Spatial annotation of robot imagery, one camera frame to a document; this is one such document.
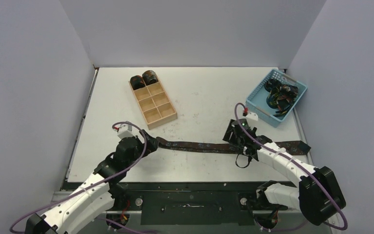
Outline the wooden compartment tray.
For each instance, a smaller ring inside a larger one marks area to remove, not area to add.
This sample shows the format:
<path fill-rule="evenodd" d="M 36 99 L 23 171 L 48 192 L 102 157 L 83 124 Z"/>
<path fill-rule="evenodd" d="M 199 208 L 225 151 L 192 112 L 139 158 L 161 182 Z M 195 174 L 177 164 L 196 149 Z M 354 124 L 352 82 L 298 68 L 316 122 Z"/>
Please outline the wooden compartment tray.
<path fill-rule="evenodd" d="M 148 129 L 152 130 L 178 119 L 178 113 L 161 82 L 132 89 Z"/>

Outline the blue plastic basket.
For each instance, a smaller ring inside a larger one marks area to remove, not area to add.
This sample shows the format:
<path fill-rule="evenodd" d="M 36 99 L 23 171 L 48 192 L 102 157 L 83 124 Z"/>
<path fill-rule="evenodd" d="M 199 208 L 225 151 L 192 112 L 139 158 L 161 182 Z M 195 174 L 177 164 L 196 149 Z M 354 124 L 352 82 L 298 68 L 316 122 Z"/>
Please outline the blue plastic basket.
<path fill-rule="evenodd" d="M 291 107 L 290 111 L 286 115 L 281 117 L 275 117 L 274 114 L 276 112 L 276 109 L 270 108 L 266 103 L 266 98 L 269 92 L 265 90 L 264 85 L 270 78 L 277 79 L 283 84 L 297 86 L 299 89 L 299 94 L 295 100 L 295 104 Z M 256 113 L 261 120 L 265 121 L 273 127 L 278 127 L 282 122 L 284 122 L 284 120 L 290 115 L 291 111 L 294 109 L 294 107 L 296 106 L 296 104 L 308 88 L 307 85 L 300 81 L 290 81 L 286 80 L 285 78 L 285 73 L 277 69 L 272 69 L 262 79 L 262 81 L 257 85 L 257 87 L 247 96 L 245 101 L 245 106 L 249 111 Z"/>

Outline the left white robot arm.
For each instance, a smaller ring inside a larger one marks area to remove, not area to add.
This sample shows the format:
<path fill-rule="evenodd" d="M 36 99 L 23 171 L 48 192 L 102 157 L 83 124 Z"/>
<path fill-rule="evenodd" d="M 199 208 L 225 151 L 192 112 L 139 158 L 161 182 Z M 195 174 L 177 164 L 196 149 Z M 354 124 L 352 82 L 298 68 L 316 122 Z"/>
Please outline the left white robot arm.
<path fill-rule="evenodd" d="M 129 206 L 126 190 L 119 182 L 137 160 L 158 149 L 158 140 L 145 130 L 145 141 L 130 134 L 122 138 L 115 152 L 101 161 L 90 176 L 67 198 L 45 213 L 31 215 L 26 222 L 27 234 L 75 234 L 109 209 Z"/>

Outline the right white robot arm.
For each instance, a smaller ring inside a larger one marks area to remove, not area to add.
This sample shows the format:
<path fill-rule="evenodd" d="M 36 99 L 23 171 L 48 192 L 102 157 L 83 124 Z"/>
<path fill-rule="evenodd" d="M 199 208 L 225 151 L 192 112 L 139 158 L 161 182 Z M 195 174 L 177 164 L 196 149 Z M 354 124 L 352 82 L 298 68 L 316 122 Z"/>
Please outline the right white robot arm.
<path fill-rule="evenodd" d="M 261 162 L 286 177 L 292 186 L 269 181 L 258 189 L 256 203 L 262 209 L 273 204 L 299 210 L 314 225 L 320 225 L 346 207 L 346 200 L 334 172 L 307 164 L 266 136 L 255 134 L 246 119 L 231 119 L 224 141 L 239 154 Z"/>

